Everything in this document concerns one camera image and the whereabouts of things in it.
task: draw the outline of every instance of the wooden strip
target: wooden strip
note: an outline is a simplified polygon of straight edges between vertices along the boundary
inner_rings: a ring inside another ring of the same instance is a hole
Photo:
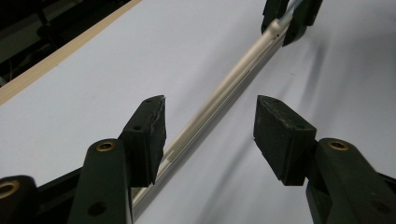
[[[7,85],[0,88],[0,105],[11,99],[13,96],[18,94],[34,81],[48,73],[53,67],[61,63],[69,55],[74,53],[76,50],[81,48],[84,44],[90,41],[94,36],[98,35],[103,31],[109,24],[115,21],[119,16],[124,14],[126,11],[134,7],[141,0],[131,0],[124,6],[117,9],[115,12],[104,18],[103,20],[96,23],[93,27],[82,33],[60,49],[53,52],[49,57],[45,58],[35,66],[22,73],[10,81]]]

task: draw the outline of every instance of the brass insert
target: brass insert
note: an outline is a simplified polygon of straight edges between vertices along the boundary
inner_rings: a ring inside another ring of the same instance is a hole
[[[349,149],[349,146],[341,141],[329,141],[329,147],[332,147],[337,150],[346,151]]]
[[[0,199],[4,199],[9,195],[13,194],[20,188],[20,182],[18,180],[10,180],[0,183]]]
[[[116,146],[113,142],[104,142],[96,146],[96,150],[100,152],[106,152],[113,149]]]

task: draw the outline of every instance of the black clamp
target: black clamp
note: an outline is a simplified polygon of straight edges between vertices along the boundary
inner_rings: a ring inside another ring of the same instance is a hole
[[[259,96],[254,140],[285,186],[308,178],[314,223],[396,223],[396,180],[377,173],[346,141],[317,142],[316,131],[283,102]]]
[[[0,179],[0,223],[133,223],[131,188],[154,184],[163,158],[165,98],[148,98],[118,139],[90,146],[84,165],[37,188],[32,177]]]
[[[289,0],[267,0],[262,15],[262,33],[274,19],[280,19],[286,12]],[[290,22],[288,31],[286,32],[283,46],[290,44],[301,38],[305,33],[307,26],[314,24],[315,18],[322,0],[303,0],[293,12],[293,19]]]

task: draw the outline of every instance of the black plastic part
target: black plastic part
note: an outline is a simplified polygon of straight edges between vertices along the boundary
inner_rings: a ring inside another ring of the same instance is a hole
[[[326,188],[326,184],[323,181],[322,174],[318,168],[318,163],[315,160],[317,149],[316,147],[312,147],[309,150],[305,150],[303,154],[303,163],[304,163],[304,173],[306,178],[309,179],[309,185],[313,188],[320,190],[323,193],[329,194],[329,191]]]
[[[325,224],[332,208],[332,199],[327,192],[323,192],[311,185],[306,186],[306,199],[315,224]]]
[[[132,223],[121,140],[105,139],[88,149],[67,223]]]
[[[165,98],[148,98],[137,108],[119,139],[125,144],[127,169],[133,188],[155,183],[166,139]]]
[[[274,19],[280,19],[286,12],[289,0],[267,0],[262,21],[262,33]],[[293,12],[293,19],[285,35],[283,46],[303,36],[307,26],[312,26],[318,15],[322,0],[304,0]]]
[[[0,179],[0,223],[31,223],[38,208],[35,181],[27,175]]]
[[[262,15],[262,33],[274,19],[280,19],[286,12],[289,0],[267,0]]]
[[[38,188],[40,206],[35,215],[35,223],[63,224],[67,222],[80,170],[78,168]]]
[[[293,19],[290,22],[285,40],[283,41],[283,46],[300,39],[304,35],[307,26],[312,26],[314,24],[321,3],[322,0],[304,0],[295,9]]]
[[[388,185],[388,187],[393,191],[394,194],[396,194],[396,179],[387,176],[387,175],[383,175],[378,173],[379,176],[381,176],[382,180],[385,181],[385,183]]]
[[[317,129],[283,102],[259,96],[254,122],[254,140],[276,177],[286,186],[304,183],[305,150],[316,141]]]
[[[321,139],[316,160],[332,198],[327,223],[396,223],[396,196],[353,145]]]

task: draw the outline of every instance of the workbench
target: workbench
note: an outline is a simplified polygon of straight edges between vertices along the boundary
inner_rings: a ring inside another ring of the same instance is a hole
[[[122,9],[89,41],[65,46],[64,60],[0,90],[0,176],[30,175],[40,186],[77,169],[92,143],[117,138],[139,104],[160,94],[168,144],[260,37],[263,7],[144,0]],[[288,104],[317,139],[344,139],[395,177],[395,7],[324,1],[304,37],[279,50],[184,153],[136,223],[312,223],[305,188],[284,187],[252,140],[259,94]]]

